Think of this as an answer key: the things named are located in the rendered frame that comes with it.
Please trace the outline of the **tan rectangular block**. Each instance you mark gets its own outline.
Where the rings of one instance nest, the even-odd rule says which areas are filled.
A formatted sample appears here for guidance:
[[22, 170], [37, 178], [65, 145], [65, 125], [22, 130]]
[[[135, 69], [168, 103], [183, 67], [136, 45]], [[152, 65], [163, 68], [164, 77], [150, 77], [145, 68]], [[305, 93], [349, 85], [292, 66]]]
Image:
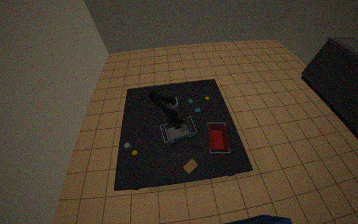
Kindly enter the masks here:
[[183, 170], [190, 175], [196, 168], [197, 168], [198, 164], [192, 159], [190, 162], [188, 162], [187, 164], [185, 164], [183, 166]]

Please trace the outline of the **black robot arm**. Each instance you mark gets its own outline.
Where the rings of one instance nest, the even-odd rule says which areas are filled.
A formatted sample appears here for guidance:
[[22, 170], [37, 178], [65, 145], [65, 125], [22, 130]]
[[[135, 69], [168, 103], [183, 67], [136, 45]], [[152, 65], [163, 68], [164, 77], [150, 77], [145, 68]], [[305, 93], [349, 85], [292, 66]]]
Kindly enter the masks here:
[[167, 104], [171, 103], [173, 106], [177, 102], [176, 99], [174, 100], [172, 96], [162, 96], [162, 95], [158, 95], [155, 91], [151, 91], [148, 97], [150, 101], [155, 103], [159, 108], [161, 108], [164, 111], [164, 113], [168, 117], [167, 123], [169, 125], [173, 124], [174, 120], [178, 124], [181, 124], [183, 122], [182, 118], [178, 115], [177, 111], [171, 108], [167, 108], [161, 101], [159, 101], [159, 100], [163, 100]]

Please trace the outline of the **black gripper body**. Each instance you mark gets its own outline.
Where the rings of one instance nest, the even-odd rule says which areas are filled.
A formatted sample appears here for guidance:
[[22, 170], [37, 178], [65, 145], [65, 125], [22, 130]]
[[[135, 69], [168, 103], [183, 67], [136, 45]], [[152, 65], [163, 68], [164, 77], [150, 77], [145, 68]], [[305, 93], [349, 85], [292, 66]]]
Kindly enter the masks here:
[[174, 120], [174, 123], [175, 123], [175, 125], [174, 125], [175, 129], [181, 128], [181, 124], [178, 124], [175, 120]]

